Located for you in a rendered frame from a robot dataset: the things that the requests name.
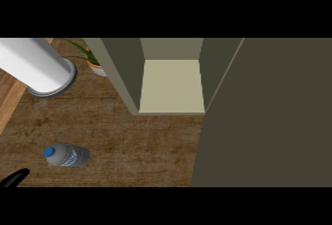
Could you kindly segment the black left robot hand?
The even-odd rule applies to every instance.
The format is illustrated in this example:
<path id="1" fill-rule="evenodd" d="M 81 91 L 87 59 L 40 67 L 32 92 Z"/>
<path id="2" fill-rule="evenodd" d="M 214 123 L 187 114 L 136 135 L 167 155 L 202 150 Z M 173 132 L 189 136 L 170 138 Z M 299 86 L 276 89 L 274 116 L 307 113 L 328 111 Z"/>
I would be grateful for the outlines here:
<path id="1" fill-rule="evenodd" d="M 0 187 L 16 187 L 29 174 L 29 169 L 24 168 L 10 174 L 1 181 Z"/>

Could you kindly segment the clear blue-capped water bottle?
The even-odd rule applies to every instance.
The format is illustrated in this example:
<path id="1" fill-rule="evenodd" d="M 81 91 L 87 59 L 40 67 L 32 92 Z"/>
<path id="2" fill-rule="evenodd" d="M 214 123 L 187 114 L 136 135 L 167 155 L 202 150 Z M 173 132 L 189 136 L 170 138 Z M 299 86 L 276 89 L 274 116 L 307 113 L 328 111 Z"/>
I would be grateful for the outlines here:
<path id="1" fill-rule="evenodd" d="M 90 151 L 66 142 L 59 142 L 44 149 L 44 157 L 50 165 L 60 167 L 81 167 L 90 159 Z"/>

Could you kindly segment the olive green cabinet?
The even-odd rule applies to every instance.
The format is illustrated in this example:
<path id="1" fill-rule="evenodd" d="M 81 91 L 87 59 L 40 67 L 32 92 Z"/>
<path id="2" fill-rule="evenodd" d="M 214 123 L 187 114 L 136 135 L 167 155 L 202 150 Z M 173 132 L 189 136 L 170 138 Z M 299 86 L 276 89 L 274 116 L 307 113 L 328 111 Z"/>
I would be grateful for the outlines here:
<path id="1" fill-rule="evenodd" d="M 204 115 L 242 38 L 88 38 L 133 115 Z"/>

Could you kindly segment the dark olive cabinet door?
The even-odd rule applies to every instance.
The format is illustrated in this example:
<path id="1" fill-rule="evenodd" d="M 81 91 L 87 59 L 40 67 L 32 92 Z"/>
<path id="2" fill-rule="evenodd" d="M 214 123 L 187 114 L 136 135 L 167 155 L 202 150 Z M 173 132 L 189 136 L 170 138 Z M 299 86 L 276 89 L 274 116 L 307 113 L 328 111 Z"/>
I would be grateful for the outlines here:
<path id="1" fill-rule="evenodd" d="M 246 39 L 202 122 L 193 186 L 332 186 L 332 39 Z"/>

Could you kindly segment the white paper towel roll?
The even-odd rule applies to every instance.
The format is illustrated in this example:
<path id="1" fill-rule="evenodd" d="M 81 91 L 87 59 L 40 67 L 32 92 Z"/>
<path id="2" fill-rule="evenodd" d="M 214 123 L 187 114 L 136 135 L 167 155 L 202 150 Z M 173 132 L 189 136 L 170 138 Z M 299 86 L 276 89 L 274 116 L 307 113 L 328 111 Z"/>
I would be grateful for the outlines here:
<path id="1" fill-rule="evenodd" d="M 38 98 L 55 98 L 74 85 L 78 70 L 44 38 L 0 38 L 0 69 Z"/>

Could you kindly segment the potted green plant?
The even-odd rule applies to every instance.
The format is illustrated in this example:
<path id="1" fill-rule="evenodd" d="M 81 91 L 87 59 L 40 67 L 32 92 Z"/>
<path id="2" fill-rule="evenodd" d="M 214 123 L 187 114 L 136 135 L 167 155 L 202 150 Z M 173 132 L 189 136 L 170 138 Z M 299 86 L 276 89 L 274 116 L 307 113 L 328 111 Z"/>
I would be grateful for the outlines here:
<path id="1" fill-rule="evenodd" d="M 83 38 L 80 38 L 80 42 L 81 42 L 81 45 L 78 43 L 75 43 L 74 41 L 71 41 L 69 39 L 63 39 L 83 53 L 84 53 L 84 56 L 71 56 L 71 58 L 77 58 L 77 59 L 83 59 L 87 64 L 88 64 L 88 67 L 91 68 L 91 71 L 93 73 L 97 75 L 97 76 L 106 76 L 106 73 L 102 69 L 102 65 L 96 59 L 96 56 L 90 50 L 90 47 L 87 45 L 87 42 Z"/>

